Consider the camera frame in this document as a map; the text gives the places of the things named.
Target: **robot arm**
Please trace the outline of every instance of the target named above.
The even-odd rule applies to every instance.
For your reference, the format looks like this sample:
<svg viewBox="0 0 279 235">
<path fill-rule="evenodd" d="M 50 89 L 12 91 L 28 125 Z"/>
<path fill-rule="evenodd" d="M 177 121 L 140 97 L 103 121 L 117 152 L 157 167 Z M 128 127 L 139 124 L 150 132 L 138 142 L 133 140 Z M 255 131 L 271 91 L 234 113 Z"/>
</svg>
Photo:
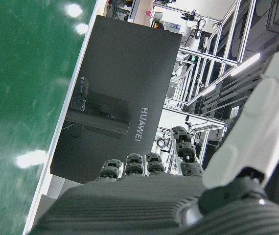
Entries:
<svg viewBox="0 0 279 235">
<path fill-rule="evenodd" d="M 263 186 L 279 161 L 279 52 L 262 75 L 243 112 L 204 173 L 207 188 L 252 175 Z"/>
<path fill-rule="evenodd" d="M 197 50 L 200 44 L 200 37 L 203 32 L 203 29 L 206 25 L 206 21 L 201 18 L 193 18 L 194 21 L 197 21 L 197 27 L 196 27 L 196 32 L 194 36 L 191 37 L 190 39 L 190 34 L 187 38 L 186 42 L 186 47 L 191 49 L 191 50 Z M 180 76 L 183 70 L 183 59 L 185 57 L 189 56 L 189 54 L 182 53 L 181 51 L 178 52 L 176 60 L 179 61 L 178 67 L 173 71 L 172 76 Z"/>
</svg>

